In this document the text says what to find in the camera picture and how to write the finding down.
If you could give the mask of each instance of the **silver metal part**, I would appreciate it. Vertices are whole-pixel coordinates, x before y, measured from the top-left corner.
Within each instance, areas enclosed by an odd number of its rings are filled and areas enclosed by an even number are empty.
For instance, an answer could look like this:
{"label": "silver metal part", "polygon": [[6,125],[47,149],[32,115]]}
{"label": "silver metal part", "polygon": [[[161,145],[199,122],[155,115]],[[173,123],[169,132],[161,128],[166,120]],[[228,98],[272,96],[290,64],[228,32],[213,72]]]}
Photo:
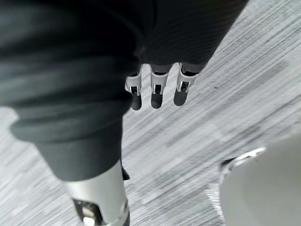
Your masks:
{"label": "silver metal part", "polygon": [[141,79],[141,68],[138,75],[136,76],[127,76],[126,80],[126,89],[128,92],[132,93],[132,87],[137,87],[137,96],[141,95],[142,79]]}
{"label": "silver metal part", "polygon": [[162,95],[164,88],[166,87],[168,73],[163,74],[163,75],[158,75],[153,72],[152,68],[150,68],[150,72],[151,72],[150,73],[151,92],[153,94],[156,94],[155,87],[156,87],[156,85],[160,85],[161,86],[160,95]]}
{"label": "silver metal part", "polygon": [[[129,206],[125,194],[121,162],[103,174],[83,181],[64,182],[71,198],[96,204],[101,212],[104,225],[124,226],[129,215]],[[93,213],[86,213],[87,226],[93,225]]]}
{"label": "silver metal part", "polygon": [[186,93],[188,93],[189,87],[191,87],[194,84],[194,81],[196,80],[196,78],[198,77],[199,74],[193,75],[193,76],[187,76],[184,75],[182,72],[182,64],[180,63],[180,69],[179,69],[179,73],[178,73],[178,78],[177,78],[177,91],[181,92],[181,87],[183,82],[188,82],[188,87],[185,90]]}
{"label": "silver metal part", "polygon": [[231,173],[231,171],[243,164],[245,161],[247,161],[250,158],[254,158],[257,155],[259,155],[261,152],[265,151],[266,148],[265,147],[261,147],[258,149],[255,149],[253,151],[247,152],[239,157],[237,157],[236,159],[232,160],[227,166],[225,166],[225,168],[222,170],[221,175],[220,175],[220,179],[219,179],[219,184],[221,185],[224,181],[224,179],[226,178],[227,175],[229,175]]}

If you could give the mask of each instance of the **black fingertip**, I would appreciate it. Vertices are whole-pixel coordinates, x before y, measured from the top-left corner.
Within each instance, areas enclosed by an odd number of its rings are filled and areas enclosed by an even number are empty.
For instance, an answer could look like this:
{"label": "black fingertip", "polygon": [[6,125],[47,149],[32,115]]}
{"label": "black fingertip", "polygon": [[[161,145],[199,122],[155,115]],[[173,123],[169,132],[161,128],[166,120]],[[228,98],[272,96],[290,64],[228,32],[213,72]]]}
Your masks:
{"label": "black fingertip", "polygon": [[187,98],[187,93],[185,92],[185,90],[181,90],[181,92],[179,92],[177,89],[175,90],[174,93],[174,104],[177,105],[178,107],[182,106]]}
{"label": "black fingertip", "polygon": [[137,93],[133,93],[132,109],[138,111],[140,110],[141,107],[142,107],[141,96],[137,96]]}
{"label": "black fingertip", "polygon": [[126,170],[123,167],[122,167],[122,177],[123,177],[123,180],[129,180],[130,179],[129,174],[126,172]]}
{"label": "black fingertip", "polygon": [[160,95],[159,93],[151,94],[151,106],[155,109],[159,109],[162,106],[163,101],[163,95]]}

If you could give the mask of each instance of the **white object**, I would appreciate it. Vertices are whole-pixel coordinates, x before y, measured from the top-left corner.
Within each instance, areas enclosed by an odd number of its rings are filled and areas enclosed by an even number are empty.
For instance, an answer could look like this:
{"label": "white object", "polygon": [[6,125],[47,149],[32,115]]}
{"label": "white object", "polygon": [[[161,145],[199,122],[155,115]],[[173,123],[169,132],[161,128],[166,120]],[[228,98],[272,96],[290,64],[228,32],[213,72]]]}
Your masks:
{"label": "white object", "polygon": [[226,226],[297,226],[301,221],[301,135],[267,146],[220,183]]}

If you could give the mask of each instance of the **robotic finger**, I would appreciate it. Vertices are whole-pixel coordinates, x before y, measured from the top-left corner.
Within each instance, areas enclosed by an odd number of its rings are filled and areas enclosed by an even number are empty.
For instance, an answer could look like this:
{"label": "robotic finger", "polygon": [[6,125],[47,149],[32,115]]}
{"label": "robotic finger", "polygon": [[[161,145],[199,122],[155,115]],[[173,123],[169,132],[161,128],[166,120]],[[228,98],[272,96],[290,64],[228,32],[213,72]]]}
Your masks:
{"label": "robotic finger", "polygon": [[141,87],[142,79],[140,68],[138,73],[133,74],[132,76],[128,76],[126,81],[126,88],[128,92],[130,92],[133,95],[132,109],[135,111],[140,110],[140,108],[142,107]]}
{"label": "robotic finger", "polygon": [[172,65],[151,65],[150,66],[150,86],[151,86],[151,106],[159,109],[162,106],[163,92],[166,87],[168,73]]}
{"label": "robotic finger", "polygon": [[175,105],[182,106],[186,102],[189,89],[194,84],[194,81],[197,79],[199,72],[203,68],[204,65],[201,65],[201,68],[196,71],[195,69],[189,69],[188,66],[180,63],[177,78],[177,87],[174,93]]}

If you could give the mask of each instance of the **gray carpet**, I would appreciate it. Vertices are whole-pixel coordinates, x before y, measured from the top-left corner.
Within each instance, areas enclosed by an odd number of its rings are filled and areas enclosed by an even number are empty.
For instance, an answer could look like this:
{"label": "gray carpet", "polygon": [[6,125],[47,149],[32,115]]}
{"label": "gray carpet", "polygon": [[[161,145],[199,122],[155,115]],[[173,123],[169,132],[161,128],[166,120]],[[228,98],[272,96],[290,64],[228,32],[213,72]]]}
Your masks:
{"label": "gray carpet", "polygon": [[[221,159],[301,130],[301,1],[251,0],[188,96],[174,106],[174,65],[163,107],[124,120],[132,226],[219,226],[206,195]],[[69,197],[35,148],[17,142],[0,109],[0,225],[80,226]]]}

